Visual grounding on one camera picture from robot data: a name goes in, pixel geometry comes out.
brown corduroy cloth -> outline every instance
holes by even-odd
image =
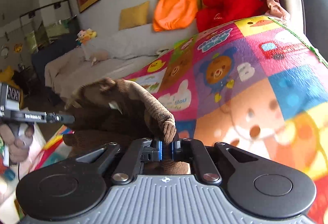
[[[81,87],[65,106],[75,117],[75,131],[63,140],[73,153],[117,142],[127,148],[135,139],[163,142],[163,174],[187,174],[188,164],[170,160],[169,144],[176,135],[174,116],[148,91],[129,80],[106,78]]]

green rope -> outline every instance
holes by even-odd
[[[294,35],[297,39],[299,39],[301,41],[301,43],[303,43],[307,48],[309,48],[313,53],[315,53],[315,55],[318,57],[319,62],[323,63],[327,68],[328,68],[328,62],[326,61],[326,59],[324,59],[324,57],[319,53],[319,50],[315,47],[313,47],[313,45],[309,45],[308,43],[304,42],[304,40],[298,36],[295,32],[293,32],[292,30],[290,30],[288,27],[286,27],[284,24],[280,23],[279,21],[275,20],[272,17],[267,16],[268,19],[272,20],[273,22],[275,22],[276,24],[278,24],[279,26],[283,27],[284,29],[288,30],[292,35]]]

pink cloth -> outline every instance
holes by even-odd
[[[280,5],[279,0],[267,0],[267,4],[269,10],[265,14],[281,18],[282,20],[285,20],[288,25],[290,14]]]

red plush toy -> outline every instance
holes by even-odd
[[[203,0],[207,8],[197,13],[199,32],[229,21],[262,15],[267,11],[266,0]]]

gray ribbed plate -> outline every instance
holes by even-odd
[[[140,175],[133,183],[111,188],[100,205],[81,217],[54,222],[28,216],[22,223],[313,224],[305,216],[281,221],[249,216],[232,206],[219,187],[201,184],[193,175]]]

